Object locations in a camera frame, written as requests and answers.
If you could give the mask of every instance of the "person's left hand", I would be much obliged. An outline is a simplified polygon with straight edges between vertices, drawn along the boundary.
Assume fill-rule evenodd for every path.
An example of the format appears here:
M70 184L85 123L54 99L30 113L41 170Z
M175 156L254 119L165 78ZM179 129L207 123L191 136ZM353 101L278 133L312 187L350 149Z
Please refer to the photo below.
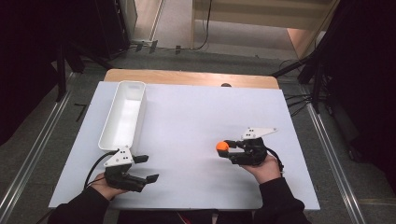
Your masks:
M105 180L104 173L97 175L95 180L97 180L97 181L93 182L91 184L91 187L96 189L100 194L102 194L109 201L119 194L128 192L128 190L124 190L124 189L111 188Z

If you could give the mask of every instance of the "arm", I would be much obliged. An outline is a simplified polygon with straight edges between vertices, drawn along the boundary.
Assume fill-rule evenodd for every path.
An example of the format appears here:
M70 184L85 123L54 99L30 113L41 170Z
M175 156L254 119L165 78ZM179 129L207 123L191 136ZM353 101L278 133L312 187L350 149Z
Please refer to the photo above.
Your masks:
M276 159L268 155L260 166L243 166L260 184L262 208L254 215L254 223L310 223L303 211L304 204L295 199L286 179L281 177Z
M109 201L126 191L109 187L103 174L99 174L95 180L72 201L59 205L50 215L48 223L103 223Z

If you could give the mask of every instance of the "white rectangular bin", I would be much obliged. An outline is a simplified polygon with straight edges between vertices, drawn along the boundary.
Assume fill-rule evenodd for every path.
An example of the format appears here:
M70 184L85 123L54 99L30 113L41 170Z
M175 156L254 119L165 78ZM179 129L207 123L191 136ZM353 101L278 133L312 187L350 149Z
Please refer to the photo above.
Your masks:
M129 148L136 154L146 111L146 84L138 81L119 83L99 139L99 148L114 151Z

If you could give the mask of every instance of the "black sleeve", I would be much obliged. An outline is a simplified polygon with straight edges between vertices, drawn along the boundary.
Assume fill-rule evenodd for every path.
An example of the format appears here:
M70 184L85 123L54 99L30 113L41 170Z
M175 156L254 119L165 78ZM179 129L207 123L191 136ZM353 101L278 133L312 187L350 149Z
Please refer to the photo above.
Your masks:
M102 194L88 187L69 203L59 205L48 224L102 224L108 205Z
M304 214L304 204L294 198L285 178L260 184L260 192L262 208L254 214L254 224L310 223Z

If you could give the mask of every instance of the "hand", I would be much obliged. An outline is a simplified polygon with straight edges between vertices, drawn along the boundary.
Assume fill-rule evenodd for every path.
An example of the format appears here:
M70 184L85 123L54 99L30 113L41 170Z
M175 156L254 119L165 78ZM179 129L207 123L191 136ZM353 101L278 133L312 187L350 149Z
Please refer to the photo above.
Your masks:
M253 174L259 184L281 177L276 158L269 154L259 166L242 165L242 167Z
M124 189L111 188L105 180L104 173L97 175L95 180L97 180L97 181L93 182L91 184L91 187L96 189L100 194L102 194L109 201L119 194L128 192L128 190L124 190Z

